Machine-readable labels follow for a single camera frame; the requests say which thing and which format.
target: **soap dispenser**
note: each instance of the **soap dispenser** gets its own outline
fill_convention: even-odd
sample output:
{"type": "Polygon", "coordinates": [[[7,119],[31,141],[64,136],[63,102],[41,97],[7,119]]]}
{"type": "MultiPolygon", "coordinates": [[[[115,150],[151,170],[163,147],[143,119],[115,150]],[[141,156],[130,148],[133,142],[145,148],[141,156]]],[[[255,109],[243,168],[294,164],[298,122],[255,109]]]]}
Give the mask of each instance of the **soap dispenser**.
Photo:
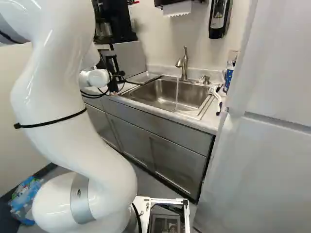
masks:
{"type": "Polygon", "coordinates": [[[233,0],[212,0],[209,16],[209,38],[223,38],[228,31],[233,0]]]}

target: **coffee maker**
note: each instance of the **coffee maker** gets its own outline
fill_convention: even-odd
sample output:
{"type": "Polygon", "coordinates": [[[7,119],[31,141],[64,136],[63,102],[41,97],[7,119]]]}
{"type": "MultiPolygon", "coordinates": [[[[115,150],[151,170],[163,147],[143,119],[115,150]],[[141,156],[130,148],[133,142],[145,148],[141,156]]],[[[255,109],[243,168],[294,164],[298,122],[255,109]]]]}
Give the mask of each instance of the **coffee maker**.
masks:
{"type": "Polygon", "coordinates": [[[127,0],[92,0],[96,29],[96,44],[137,41],[132,30],[127,0]]]}

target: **wall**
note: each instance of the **wall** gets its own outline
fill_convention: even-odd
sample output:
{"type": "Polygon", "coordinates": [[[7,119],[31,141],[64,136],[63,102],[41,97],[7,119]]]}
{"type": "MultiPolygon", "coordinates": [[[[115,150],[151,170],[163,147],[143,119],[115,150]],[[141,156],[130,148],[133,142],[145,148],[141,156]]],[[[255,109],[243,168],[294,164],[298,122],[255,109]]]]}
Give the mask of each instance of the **wall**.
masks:
{"type": "Polygon", "coordinates": [[[193,2],[186,16],[164,17],[154,0],[141,0],[130,7],[138,37],[143,43],[149,65],[174,66],[188,47],[189,67],[222,69],[229,50],[239,50],[250,0],[234,0],[228,34],[223,39],[208,38],[210,4],[193,2]]]}
{"type": "Polygon", "coordinates": [[[31,54],[30,44],[0,47],[0,196],[36,173],[49,162],[15,130],[15,116],[10,105],[10,91],[31,54]]]}

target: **sink basin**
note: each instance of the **sink basin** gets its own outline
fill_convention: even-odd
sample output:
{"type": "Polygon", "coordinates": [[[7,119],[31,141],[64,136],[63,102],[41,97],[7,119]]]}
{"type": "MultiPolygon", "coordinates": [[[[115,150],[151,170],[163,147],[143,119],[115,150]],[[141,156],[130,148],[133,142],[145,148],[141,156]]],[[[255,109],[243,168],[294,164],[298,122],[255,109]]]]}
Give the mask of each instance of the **sink basin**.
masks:
{"type": "Polygon", "coordinates": [[[209,100],[212,99],[212,96],[207,93],[209,87],[179,81],[177,105],[176,87],[176,78],[164,77],[129,90],[122,96],[156,108],[201,119],[209,106],[207,103],[211,103],[209,100]]]}

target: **trash bag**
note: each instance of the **trash bag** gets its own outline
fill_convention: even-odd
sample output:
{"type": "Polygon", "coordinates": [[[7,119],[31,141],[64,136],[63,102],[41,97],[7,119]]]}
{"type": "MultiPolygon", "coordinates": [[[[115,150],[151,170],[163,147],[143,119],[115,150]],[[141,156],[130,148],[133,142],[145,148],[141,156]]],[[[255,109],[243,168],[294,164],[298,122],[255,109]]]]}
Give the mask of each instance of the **trash bag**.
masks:
{"type": "Polygon", "coordinates": [[[22,182],[12,194],[12,198],[9,201],[9,205],[11,206],[10,212],[22,224],[27,226],[33,226],[35,224],[31,207],[42,183],[43,180],[31,176],[22,182]]]}

